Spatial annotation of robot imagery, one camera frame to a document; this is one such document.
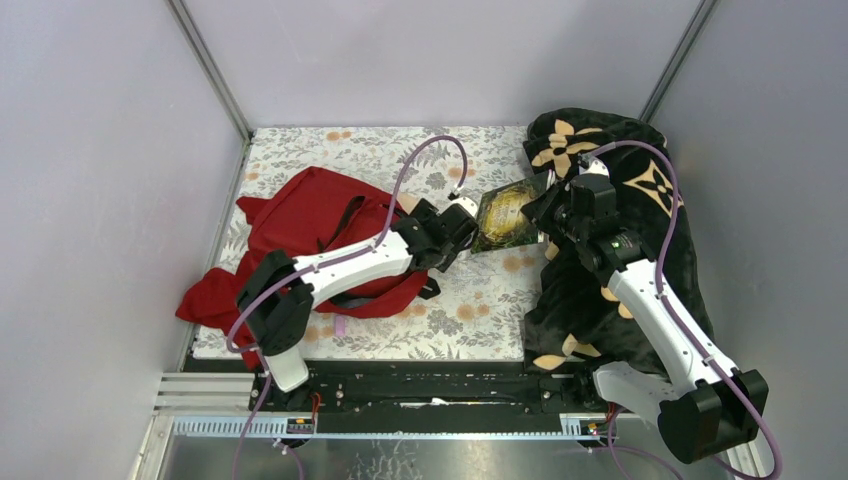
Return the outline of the pink marker pen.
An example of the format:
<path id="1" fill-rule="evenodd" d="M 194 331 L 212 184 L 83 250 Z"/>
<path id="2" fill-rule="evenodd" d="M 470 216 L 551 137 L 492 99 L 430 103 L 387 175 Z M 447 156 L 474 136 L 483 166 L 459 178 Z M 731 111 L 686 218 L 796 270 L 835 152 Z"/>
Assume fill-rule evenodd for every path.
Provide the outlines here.
<path id="1" fill-rule="evenodd" d="M 346 335 L 347 318 L 342 315 L 337 315 L 334 318 L 334 335 L 336 337 L 344 337 Z"/>

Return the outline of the red student backpack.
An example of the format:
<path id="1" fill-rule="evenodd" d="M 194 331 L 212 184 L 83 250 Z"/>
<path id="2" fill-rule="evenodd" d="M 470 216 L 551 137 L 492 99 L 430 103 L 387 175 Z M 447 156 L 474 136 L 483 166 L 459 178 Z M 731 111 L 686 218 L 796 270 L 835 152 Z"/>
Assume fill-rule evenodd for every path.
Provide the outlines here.
<path id="1" fill-rule="evenodd" d="M 320 167 L 297 173 L 270 199 L 242 196 L 237 206 L 251 230 L 239 265 L 252 261 L 257 269 L 272 251 L 283 250 L 290 257 L 315 255 L 375 236 L 384 226 L 390 198 L 372 185 Z M 410 272 L 343 292 L 316 311 L 385 318 L 401 313 L 415 299 L 429 300 L 440 293 L 438 282 L 427 273 Z"/>

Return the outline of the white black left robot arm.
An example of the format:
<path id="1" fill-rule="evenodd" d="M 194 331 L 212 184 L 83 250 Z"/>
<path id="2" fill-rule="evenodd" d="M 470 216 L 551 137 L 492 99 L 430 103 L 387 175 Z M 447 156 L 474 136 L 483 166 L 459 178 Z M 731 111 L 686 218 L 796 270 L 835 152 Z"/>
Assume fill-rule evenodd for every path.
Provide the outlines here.
<path id="1" fill-rule="evenodd" d="M 328 252 L 290 258 L 267 254 L 236 298 L 238 325 L 253 335 L 272 398 L 288 411 L 309 401 L 310 377 L 299 350 L 313 309 L 368 282 L 436 269 L 444 272 L 477 230 L 478 205 L 458 197 L 443 211 L 421 200 L 379 234 Z"/>

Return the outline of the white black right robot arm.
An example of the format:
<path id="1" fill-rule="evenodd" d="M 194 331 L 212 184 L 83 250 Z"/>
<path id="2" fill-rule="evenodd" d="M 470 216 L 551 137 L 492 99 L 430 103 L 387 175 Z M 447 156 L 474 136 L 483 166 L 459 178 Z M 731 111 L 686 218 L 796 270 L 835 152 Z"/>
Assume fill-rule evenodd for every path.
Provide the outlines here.
<path id="1" fill-rule="evenodd" d="M 584 173 L 550 187 L 523 214 L 627 308 L 664 366 L 666 379 L 613 361 L 578 379 L 575 402 L 597 412 L 618 404 L 655 425 L 669 451 L 691 464 L 754 440 L 769 387 L 741 371 L 678 299 L 654 250 L 617 209 L 616 189 Z"/>

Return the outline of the floral patterned table mat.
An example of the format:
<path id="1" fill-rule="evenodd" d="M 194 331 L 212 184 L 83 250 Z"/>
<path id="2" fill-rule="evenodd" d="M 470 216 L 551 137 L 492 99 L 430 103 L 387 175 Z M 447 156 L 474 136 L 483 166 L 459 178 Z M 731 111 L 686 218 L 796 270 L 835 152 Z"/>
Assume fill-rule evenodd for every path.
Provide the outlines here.
<path id="1" fill-rule="evenodd" d="M 521 126 L 261 128 L 239 194 L 269 198 L 298 172 L 323 167 L 441 207 L 462 182 L 477 200 L 529 176 L 525 136 Z M 440 295 L 388 318 L 347 318 L 344 337 L 334 335 L 337 315 L 313 314 L 301 353 L 309 360 L 519 360 L 522 321 L 545 263 L 540 243 L 465 253 L 437 275 Z"/>

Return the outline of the black blanket with tan flowers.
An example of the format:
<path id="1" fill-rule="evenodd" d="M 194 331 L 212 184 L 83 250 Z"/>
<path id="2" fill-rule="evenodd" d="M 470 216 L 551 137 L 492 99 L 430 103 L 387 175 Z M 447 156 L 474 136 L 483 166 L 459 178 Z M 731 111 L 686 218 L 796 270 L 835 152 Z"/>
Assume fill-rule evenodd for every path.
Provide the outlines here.
<path id="1" fill-rule="evenodd" d="M 578 173 L 578 158 L 611 142 L 600 155 L 616 189 L 625 228 L 659 253 L 672 218 L 677 220 L 663 274 L 708 336 L 715 337 L 700 290 L 697 255 L 686 207 L 666 165 L 644 149 L 666 152 L 654 127 L 614 113 L 567 107 L 539 115 L 527 127 L 524 152 L 536 173 L 551 170 L 561 182 Z M 572 242 L 550 240 L 541 272 L 541 294 L 524 317 L 525 360 L 536 371 L 555 371 L 568 361 L 610 357 L 662 375 L 665 368 L 630 311 L 587 271 Z"/>

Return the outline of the red cloth garment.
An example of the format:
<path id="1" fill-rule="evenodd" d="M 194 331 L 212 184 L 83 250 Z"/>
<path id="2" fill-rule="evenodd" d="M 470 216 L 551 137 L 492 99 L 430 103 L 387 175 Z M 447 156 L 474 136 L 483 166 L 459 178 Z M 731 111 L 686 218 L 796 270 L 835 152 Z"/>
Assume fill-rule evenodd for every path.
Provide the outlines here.
<path id="1" fill-rule="evenodd" d="M 235 273 L 220 267 L 210 269 L 185 292 L 175 316 L 227 336 L 240 315 L 237 295 L 256 266 L 256 262 L 242 262 Z"/>

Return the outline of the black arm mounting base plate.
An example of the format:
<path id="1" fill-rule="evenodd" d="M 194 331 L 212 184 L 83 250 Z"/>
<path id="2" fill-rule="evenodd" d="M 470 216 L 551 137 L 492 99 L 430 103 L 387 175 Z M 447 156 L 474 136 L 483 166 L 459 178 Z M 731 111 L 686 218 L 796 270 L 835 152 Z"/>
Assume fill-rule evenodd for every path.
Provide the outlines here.
<path id="1" fill-rule="evenodd" d="M 585 363 L 545 372 L 511 361 L 309 360 L 304 384 L 259 395 L 261 412 L 301 412 L 320 433 L 535 434 L 554 433 L 563 415 L 604 422 L 609 415 L 590 384 Z"/>

